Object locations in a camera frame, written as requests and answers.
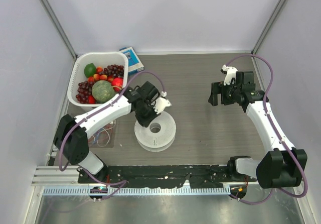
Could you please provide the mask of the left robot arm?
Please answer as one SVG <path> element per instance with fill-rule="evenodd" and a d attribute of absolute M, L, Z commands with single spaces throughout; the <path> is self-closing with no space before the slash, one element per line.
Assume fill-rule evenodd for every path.
<path fill-rule="evenodd" d="M 87 170 L 95 183 L 106 182 L 108 167 L 89 150 L 90 136 L 111 121 L 131 112 L 135 113 L 141 126 L 148 127 L 161 114 L 162 109 L 158 103 L 166 95 L 165 91 L 160 92 L 147 81 L 142 86 L 127 87 L 108 102 L 85 114 L 77 117 L 63 116 L 53 140 L 59 149 L 59 156 L 65 157 L 69 164 Z"/>

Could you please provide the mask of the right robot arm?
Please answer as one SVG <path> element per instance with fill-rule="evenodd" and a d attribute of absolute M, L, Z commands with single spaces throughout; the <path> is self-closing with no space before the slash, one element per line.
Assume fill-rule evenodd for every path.
<path fill-rule="evenodd" d="M 266 152 L 262 160 L 248 156 L 231 157 L 227 177 L 238 181 L 247 175 L 255 178 L 264 189 L 299 186 L 302 180 L 300 170 L 305 168 L 307 154 L 285 136 L 264 97 L 265 92 L 256 90 L 254 73 L 227 66 L 221 71 L 225 78 L 211 84 L 208 102 L 212 106 L 235 103 L 241 106 L 255 125 Z"/>

